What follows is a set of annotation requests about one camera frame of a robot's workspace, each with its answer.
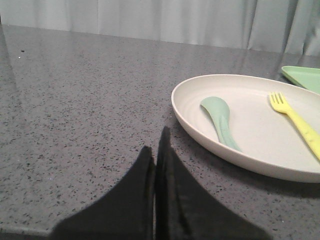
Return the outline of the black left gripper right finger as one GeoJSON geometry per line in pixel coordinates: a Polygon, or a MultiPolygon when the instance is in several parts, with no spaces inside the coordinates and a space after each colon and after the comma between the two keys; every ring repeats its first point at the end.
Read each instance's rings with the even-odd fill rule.
{"type": "Polygon", "coordinates": [[[156,177],[158,240],[271,240],[264,229],[235,214],[208,193],[184,166],[164,127],[156,177]]]}

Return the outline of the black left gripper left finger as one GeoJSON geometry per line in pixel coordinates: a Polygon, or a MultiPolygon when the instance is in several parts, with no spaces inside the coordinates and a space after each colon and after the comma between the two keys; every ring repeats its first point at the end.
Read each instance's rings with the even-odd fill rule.
{"type": "Polygon", "coordinates": [[[151,240],[155,163],[150,147],[108,193],[56,225],[51,240],[151,240]]]}

